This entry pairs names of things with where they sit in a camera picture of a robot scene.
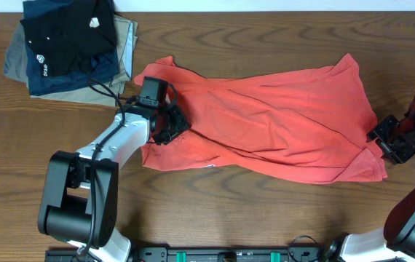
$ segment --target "white logo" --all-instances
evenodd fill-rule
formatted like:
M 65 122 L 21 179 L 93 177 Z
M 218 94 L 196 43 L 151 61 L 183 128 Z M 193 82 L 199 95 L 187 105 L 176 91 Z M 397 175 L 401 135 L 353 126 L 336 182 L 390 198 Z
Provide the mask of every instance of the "white logo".
M 42 72 L 43 76 L 47 76 L 47 65 L 44 64 L 44 71 Z
M 37 55 L 36 59 L 40 62 L 40 63 L 44 63 L 44 57 L 42 55 Z

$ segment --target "black cloth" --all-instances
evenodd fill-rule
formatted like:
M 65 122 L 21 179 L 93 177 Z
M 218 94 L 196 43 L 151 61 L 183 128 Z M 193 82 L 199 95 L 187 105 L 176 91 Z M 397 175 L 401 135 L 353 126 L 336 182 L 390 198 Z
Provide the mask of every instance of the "black cloth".
M 99 26 L 90 27 L 96 17 Z M 20 21 L 28 47 L 36 54 L 41 75 L 62 76 L 94 70 L 94 56 L 116 46 L 113 12 L 106 0 L 74 0 L 38 17 Z

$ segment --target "wooden tabletop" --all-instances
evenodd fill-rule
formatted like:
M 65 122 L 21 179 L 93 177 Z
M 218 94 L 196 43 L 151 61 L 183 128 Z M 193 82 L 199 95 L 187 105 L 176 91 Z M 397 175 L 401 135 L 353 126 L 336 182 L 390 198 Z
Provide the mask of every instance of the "wooden tabletop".
M 124 13 L 138 21 L 133 74 L 157 58 L 206 77 L 240 78 L 336 64 L 350 53 L 379 120 L 401 117 L 415 91 L 415 12 Z M 3 76 L 21 14 L 0 14 L 0 261 L 43 261 L 66 245 L 38 232 L 50 157 L 110 125 L 115 108 L 30 99 Z M 126 95 L 138 87 L 127 84 Z M 378 183 L 292 183 L 241 167 L 158 172 L 137 151 L 119 175 L 116 227 L 138 242 L 280 246 L 301 234 L 329 242 L 384 225 L 415 187 L 415 157 Z

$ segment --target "red cloth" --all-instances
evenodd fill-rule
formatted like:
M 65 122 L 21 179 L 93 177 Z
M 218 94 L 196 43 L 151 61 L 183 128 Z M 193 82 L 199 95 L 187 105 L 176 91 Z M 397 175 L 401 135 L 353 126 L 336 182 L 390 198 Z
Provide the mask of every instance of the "red cloth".
M 206 79 L 166 57 L 135 83 L 142 85 L 145 76 L 172 83 L 192 123 L 167 146 L 145 145 L 145 167 L 237 164 L 301 183 L 387 177 L 382 151 L 366 143 L 377 119 L 350 55 L 335 66 L 247 79 Z

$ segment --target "gray cloth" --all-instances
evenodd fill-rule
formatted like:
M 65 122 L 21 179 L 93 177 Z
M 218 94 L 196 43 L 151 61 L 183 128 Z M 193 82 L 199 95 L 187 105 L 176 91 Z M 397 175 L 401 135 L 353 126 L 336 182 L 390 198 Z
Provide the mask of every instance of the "gray cloth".
M 128 28 L 130 27 L 130 22 L 133 23 L 134 32 L 138 27 L 137 22 L 130 21 L 123 17 L 114 16 L 115 30 L 117 34 L 117 57 L 119 58 L 119 73 L 114 76 L 111 82 L 105 83 L 112 92 L 116 94 L 122 94 L 125 90 L 125 82 L 129 81 L 127 74 L 125 73 L 123 54 L 125 50 L 125 42 L 127 41 Z M 135 42 L 137 37 L 133 37 L 133 49 L 135 48 Z M 26 76 L 26 64 L 28 58 L 26 57 L 25 50 L 25 33 L 21 24 L 18 24 L 10 46 L 5 53 L 5 63 L 4 63 L 4 75 L 10 79 L 28 83 L 28 77 Z M 97 90 L 101 92 L 107 92 L 102 87 L 96 86 Z M 115 106 L 115 100 L 113 98 L 101 95 L 97 92 L 94 92 L 90 88 L 83 87 L 78 90 L 67 91 L 67 92 L 56 92 L 48 95 L 41 96 L 31 96 L 32 98 L 42 98 L 49 100 L 63 100 L 69 102 L 77 103 L 92 103 L 105 106 Z

